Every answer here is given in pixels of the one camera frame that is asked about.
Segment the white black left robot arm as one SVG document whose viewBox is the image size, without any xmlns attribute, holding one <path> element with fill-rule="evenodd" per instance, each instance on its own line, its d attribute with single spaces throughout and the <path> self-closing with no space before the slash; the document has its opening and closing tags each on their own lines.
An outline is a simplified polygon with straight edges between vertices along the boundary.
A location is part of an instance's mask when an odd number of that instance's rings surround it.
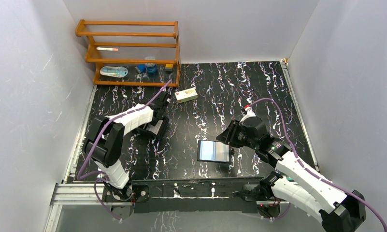
<svg viewBox="0 0 387 232">
<path fill-rule="evenodd" d="M 160 92 L 147 104 L 138 104 L 115 116 L 98 116 L 86 134 L 83 152 L 92 159 L 108 177 L 108 186 L 121 201 L 132 197 L 130 177 L 120 161 L 123 137 L 129 132 L 163 137 L 169 119 L 166 109 L 171 95 Z"/>
</svg>

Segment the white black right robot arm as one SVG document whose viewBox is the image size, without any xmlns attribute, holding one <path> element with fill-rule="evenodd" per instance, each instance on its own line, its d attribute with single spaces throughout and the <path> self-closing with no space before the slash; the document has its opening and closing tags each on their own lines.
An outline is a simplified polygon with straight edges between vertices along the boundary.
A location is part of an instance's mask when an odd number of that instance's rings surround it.
<svg viewBox="0 0 387 232">
<path fill-rule="evenodd" d="M 323 175 L 296 157 L 290 144 L 274 138 L 257 116 L 233 120 L 216 138 L 234 148 L 248 147 L 275 168 L 257 185 L 243 186 L 243 199 L 279 198 L 313 216 L 327 232 L 354 232 L 366 220 L 363 195 L 346 193 L 331 186 Z"/>
</svg>

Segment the black card holder box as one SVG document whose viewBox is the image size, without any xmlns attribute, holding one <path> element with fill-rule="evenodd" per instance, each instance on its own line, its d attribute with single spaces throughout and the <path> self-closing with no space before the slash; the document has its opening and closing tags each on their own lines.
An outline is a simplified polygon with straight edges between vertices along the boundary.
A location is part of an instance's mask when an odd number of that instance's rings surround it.
<svg viewBox="0 0 387 232">
<path fill-rule="evenodd" d="M 165 116 L 163 119 L 159 120 L 156 125 L 147 123 L 137 127 L 135 130 L 142 135 L 160 139 L 164 136 L 168 123 L 169 119 Z"/>
</svg>

